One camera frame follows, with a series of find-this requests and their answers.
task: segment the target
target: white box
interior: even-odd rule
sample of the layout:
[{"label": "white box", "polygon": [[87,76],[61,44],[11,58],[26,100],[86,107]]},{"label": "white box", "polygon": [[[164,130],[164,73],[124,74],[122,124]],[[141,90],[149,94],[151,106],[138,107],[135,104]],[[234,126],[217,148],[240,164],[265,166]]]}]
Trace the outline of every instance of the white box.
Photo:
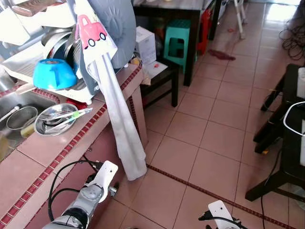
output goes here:
[{"label": "white box", "polygon": [[157,59],[154,33],[138,26],[135,50],[140,54],[143,64],[154,62]]}]

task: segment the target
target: red object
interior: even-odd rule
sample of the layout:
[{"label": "red object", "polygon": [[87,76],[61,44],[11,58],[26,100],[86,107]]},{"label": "red object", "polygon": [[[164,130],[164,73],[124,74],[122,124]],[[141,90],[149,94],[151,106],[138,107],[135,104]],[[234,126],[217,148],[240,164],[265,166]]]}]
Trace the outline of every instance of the red object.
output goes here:
[{"label": "red object", "polygon": [[201,31],[202,31],[202,38],[201,41],[197,44],[197,50],[201,51],[202,54],[205,53],[205,49],[208,43],[208,32],[209,32],[209,21],[211,17],[211,11],[207,9],[201,16]]},{"label": "red object", "polygon": [[233,56],[230,56],[228,54],[226,54],[225,52],[221,52],[221,51],[217,51],[214,49],[209,49],[208,51],[212,56],[217,57],[220,60],[230,60],[230,61],[234,61],[236,58]]},{"label": "red object", "polygon": [[87,49],[88,45],[94,47],[95,42],[100,39],[106,40],[107,32],[101,23],[91,23],[86,15],[81,15],[78,17],[78,25],[80,27],[80,37],[83,49]]},{"label": "red object", "polygon": [[78,102],[74,99],[67,99],[67,102],[66,103],[69,103],[69,104],[73,104],[74,106],[77,107],[77,109],[81,110],[81,109],[85,109],[87,108],[87,104],[86,103],[81,103],[81,102]]}]

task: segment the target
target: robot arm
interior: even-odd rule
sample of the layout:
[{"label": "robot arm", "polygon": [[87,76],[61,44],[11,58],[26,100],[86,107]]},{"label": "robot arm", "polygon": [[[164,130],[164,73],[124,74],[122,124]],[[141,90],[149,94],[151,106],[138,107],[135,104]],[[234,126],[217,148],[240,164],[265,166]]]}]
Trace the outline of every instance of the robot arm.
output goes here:
[{"label": "robot arm", "polygon": [[105,161],[94,180],[85,184],[75,201],[64,213],[43,229],[86,229],[93,217],[96,206],[103,202],[108,194],[111,183],[118,167],[110,161]]}]

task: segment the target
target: cartoon car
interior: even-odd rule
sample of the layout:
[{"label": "cartoon car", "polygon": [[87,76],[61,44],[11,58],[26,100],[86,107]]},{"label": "cartoon car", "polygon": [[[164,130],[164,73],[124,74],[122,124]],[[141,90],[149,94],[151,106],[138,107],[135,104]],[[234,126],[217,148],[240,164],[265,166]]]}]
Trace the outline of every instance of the cartoon car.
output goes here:
[{"label": "cartoon car", "polygon": [[95,46],[95,42],[100,39],[106,40],[107,32],[99,22],[91,23],[86,15],[78,17],[80,27],[80,37],[83,49],[87,49],[88,45]]}]

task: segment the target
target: steel bowl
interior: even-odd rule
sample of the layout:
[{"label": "steel bowl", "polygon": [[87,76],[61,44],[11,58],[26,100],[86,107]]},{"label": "steel bowl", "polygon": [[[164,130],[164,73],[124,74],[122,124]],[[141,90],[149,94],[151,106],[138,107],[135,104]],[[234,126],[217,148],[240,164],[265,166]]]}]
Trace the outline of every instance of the steel bowl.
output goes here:
[{"label": "steel bowl", "polygon": [[68,129],[70,129],[76,120],[73,120],[60,128],[56,128],[56,130],[54,130],[54,132],[46,133],[46,130],[51,129],[55,125],[68,120],[69,117],[62,118],[60,122],[58,122],[58,120],[54,120],[54,122],[44,121],[42,119],[39,119],[39,117],[41,115],[55,115],[57,113],[61,113],[61,112],[65,112],[65,111],[73,112],[73,111],[77,111],[77,110],[78,110],[77,107],[72,104],[57,104],[57,105],[51,106],[51,107],[45,109],[43,112],[41,112],[39,114],[39,116],[36,118],[35,124],[34,124],[34,130],[36,133],[38,133],[39,135],[42,135],[42,136],[60,135],[60,134],[64,133],[65,131],[67,131]]}]

